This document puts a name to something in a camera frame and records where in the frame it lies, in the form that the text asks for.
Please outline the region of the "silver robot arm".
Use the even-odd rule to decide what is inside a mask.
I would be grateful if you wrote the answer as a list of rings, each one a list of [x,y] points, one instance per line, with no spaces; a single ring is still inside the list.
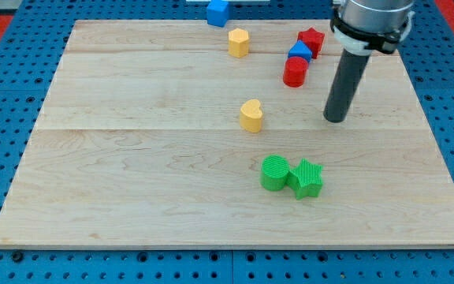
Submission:
[[[411,31],[413,5],[413,0],[332,0],[330,27],[351,54],[392,54]]]

